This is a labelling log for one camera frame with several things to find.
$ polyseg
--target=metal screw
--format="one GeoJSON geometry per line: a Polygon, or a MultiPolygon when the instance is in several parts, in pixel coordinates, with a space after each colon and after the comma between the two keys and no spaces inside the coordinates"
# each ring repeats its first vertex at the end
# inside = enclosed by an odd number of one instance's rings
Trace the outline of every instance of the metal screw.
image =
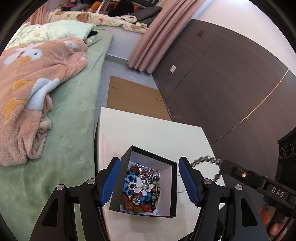
{"type": "Polygon", "coordinates": [[[64,189],[64,185],[63,184],[60,184],[57,186],[57,190],[61,191],[64,189]]]}
{"type": "Polygon", "coordinates": [[[96,182],[96,180],[94,178],[88,179],[87,183],[88,184],[94,184],[96,182]]]}
{"type": "Polygon", "coordinates": [[[236,184],[235,189],[240,191],[240,190],[242,190],[242,186],[240,184],[236,184]]]}
{"type": "Polygon", "coordinates": [[[206,179],[204,179],[204,183],[207,184],[207,185],[210,185],[210,184],[212,184],[212,180],[206,178],[206,179]]]}

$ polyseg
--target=black box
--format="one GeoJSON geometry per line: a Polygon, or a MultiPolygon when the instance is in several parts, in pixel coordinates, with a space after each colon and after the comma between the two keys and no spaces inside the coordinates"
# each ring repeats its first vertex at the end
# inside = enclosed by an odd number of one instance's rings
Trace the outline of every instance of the black box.
{"type": "Polygon", "coordinates": [[[121,170],[113,190],[109,209],[141,216],[174,218],[177,209],[177,163],[131,146],[121,158],[121,170]],[[135,163],[160,171],[160,196],[155,214],[136,214],[133,211],[126,211],[120,207],[126,171],[135,163]]]}

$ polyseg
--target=gray floor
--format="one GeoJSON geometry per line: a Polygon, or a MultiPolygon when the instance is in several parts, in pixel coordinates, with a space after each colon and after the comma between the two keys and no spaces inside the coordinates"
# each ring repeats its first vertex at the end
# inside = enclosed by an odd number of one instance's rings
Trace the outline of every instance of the gray floor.
{"type": "Polygon", "coordinates": [[[101,73],[101,81],[98,89],[98,96],[96,99],[96,119],[95,126],[99,119],[101,107],[107,107],[108,90],[110,84],[110,77],[116,76],[125,80],[133,81],[135,83],[157,89],[157,86],[151,74],[140,72],[131,69],[125,65],[104,61],[101,73]]]}

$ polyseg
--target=human hand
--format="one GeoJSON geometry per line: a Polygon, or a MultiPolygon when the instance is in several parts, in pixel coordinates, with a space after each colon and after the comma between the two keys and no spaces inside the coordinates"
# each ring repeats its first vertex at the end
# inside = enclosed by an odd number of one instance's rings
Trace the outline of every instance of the human hand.
{"type": "MultiPolygon", "coordinates": [[[[260,215],[260,218],[263,222],[264,225],[267,225],[270,220],[271,220],[271,216],[269,214],[269,212],[266,210],[266,205],[263,205],[260,210],[259,210],[259,215],[260,215]]],[[[270,229],[270,234],[271,236],[276,236],[280,230],[282,229],[282,227],[285,225],[285,222],[281,222],[281,223],[275,223],[271,229],[270,229]]],[[[286,234],[287,232],[287,228],[284,230],[284,232],[279,236],[279,238],[276,240],[276,241],[280,241],[284,235],[286,234]]]]}

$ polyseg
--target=white table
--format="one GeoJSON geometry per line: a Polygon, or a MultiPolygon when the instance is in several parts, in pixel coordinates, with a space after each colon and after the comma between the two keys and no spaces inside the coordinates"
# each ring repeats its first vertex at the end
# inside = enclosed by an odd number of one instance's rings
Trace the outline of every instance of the white table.
{"type": "MultiPolygon", "coordinates": [[[[106,168],[114,156],[121,158],[131,145],[175,162],[183,156],[189,162],[200,156],[213,156],[201,127],[102,108],[97,147],[99,169],[106,168]]],[[[215,164],[202,163],[197,167],[205,178],[213,179],[219,172],[215,164]]],[[[217,184],[224,185],[222,178],[217,184]]],[[[178,176],[178,190],[183,189],[178,176]]],[[[177,241],[193,231],[199,211],[186,191],[177,194],[175,218],[119,213],[109,210],[109,202],[103,207],[111,241],[177,241]]]]}

